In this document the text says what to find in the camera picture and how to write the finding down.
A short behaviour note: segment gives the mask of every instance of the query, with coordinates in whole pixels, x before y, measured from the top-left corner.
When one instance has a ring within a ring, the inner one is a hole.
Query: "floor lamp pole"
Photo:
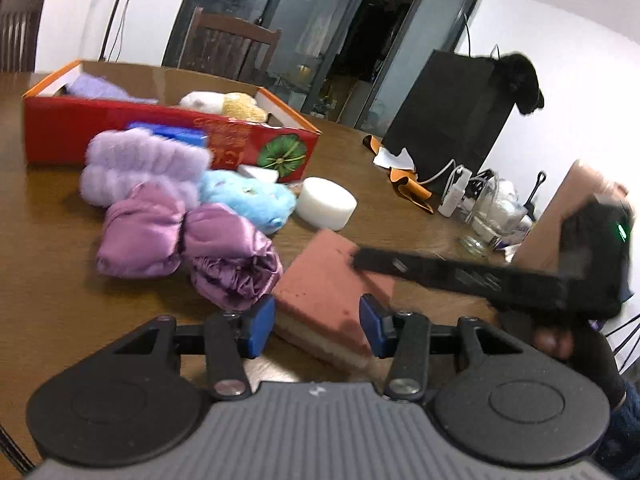
[[[116,15],[116,9],[118,9],[118,4],[120,0],[116,0],[113,4],[113,9],[111,9],[111,16],[109,17],[109,23],[107,24],[107,30],[104,33],[104,40],[102,40],[102,48],[100,50],[100,57],[98,60],[104,61],[104,52],[107,50],[107,40],[109,39],[109,34],[111,33],[111,25],[113,25],[113,19]]]

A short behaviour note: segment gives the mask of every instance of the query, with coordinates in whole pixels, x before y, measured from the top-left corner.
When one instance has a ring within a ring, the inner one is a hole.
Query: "green indicator light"
[[[622,237],[622,241],[626,242],[626,233],[625,230],[622,228],[622,225],[618,224],[618,231],[620,231],[620,236]]]

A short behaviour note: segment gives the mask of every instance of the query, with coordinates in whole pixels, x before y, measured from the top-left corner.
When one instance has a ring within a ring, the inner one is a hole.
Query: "red cardboard box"
[[[83,99],[61,94],[82,73],[100,76],[135,97],[158,99],[157,105]],[[257,124],[179,108],[192,91],[245,92],[271,114]],[[28,164],[84,165],[92,137],[123,130],[143,121],[199,128],[209,137],[212,169],[234,170],[239,164],[280,171],[280,181],[298,180],[320,131],[265,88],[177,68],[74,61],[50,74],[22,97],[24,145]]]

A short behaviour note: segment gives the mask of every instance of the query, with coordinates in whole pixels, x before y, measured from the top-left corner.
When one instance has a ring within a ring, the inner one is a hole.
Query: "orange cloth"
[[[373,136],[365,136],[362,143],[376,155],[378,154],[382,144]],[[419,208],[433,214],[433,209],[427,200],[431,197],[431,191],[424,189],[418,184],[418,176],[413,171],[396,170],[391,168],[389,172],[389,180],[394,187],[396,193],[410,200]]]

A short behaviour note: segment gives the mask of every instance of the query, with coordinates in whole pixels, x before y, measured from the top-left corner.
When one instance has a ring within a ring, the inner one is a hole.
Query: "sponge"
[[[373,357],[360,327],[360,296],[388,306],[394,279],[351,268],[356,244],[323,229],[293,261],[272,294],[276,333],[312,355],[356,376],[380,378],[388,364]]]

